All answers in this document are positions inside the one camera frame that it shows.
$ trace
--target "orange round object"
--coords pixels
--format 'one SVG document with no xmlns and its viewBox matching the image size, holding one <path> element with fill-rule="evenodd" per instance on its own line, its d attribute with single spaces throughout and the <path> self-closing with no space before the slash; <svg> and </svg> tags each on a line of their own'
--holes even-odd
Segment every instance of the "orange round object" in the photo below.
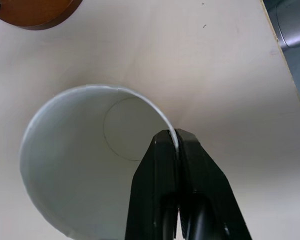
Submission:
<svg viewBox="0 0 300 240">
<path fill-rule="evenodd" d="M 43 30 L 66 20 L 82 0 L 0 0 L 0 19 L 14 26 Z"/>
</svg>

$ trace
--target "gray metal object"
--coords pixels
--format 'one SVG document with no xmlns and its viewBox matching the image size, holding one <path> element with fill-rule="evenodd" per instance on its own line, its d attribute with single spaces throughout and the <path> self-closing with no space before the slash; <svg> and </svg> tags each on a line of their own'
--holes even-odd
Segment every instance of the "gray metal object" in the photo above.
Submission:
<svg viewBox="0 0 300 240">
<path fill-rule="evenodd" d="M 283 50 L 300 47 L 300 0 L 284 0 L 269 12 Z"/>
</svg>

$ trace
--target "white paper cup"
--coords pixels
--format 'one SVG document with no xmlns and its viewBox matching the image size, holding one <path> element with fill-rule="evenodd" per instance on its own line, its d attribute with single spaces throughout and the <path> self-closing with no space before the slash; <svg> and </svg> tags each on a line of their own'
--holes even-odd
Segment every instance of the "white paper cup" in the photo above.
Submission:
<svg viewBox="0 0 300 240">
<path fill-rule="evenodd" d="M 76 240 L 123 240 L 133 175 L 164 114 L 133 90 L 88 85 L 47 102 L 23 136 L 20 171 L 44 218 Z"/>
</svg>

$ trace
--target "copper disc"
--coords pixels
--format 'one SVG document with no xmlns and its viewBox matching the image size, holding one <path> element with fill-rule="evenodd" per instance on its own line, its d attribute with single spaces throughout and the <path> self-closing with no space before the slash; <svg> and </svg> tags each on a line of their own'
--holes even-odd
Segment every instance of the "copper disc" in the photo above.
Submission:
<svg viewBox="0 0 300 240">
<path fill-rule="evenodd" d="M 43 30 L 66 20 L 82 0 L 0 0 L 0 19 L 29 30 Z"/>
</svg>

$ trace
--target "light wood surface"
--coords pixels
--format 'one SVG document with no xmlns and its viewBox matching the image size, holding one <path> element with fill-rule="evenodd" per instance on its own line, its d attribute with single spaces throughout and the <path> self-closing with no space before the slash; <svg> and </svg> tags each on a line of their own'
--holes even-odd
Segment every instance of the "light wood surface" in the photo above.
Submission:
<svg viewBox="0 0 300 240">
<path fill-rule="evenodd" d="M 259 0 L 84 0 L 62 24 L 0 20 L 0 239 L 62 240 L 32 205 L 18 151 L 71 87 L 138 91 L 227 175 L 254 240 L 300 239 L 300 100 Z"/>
</svg>

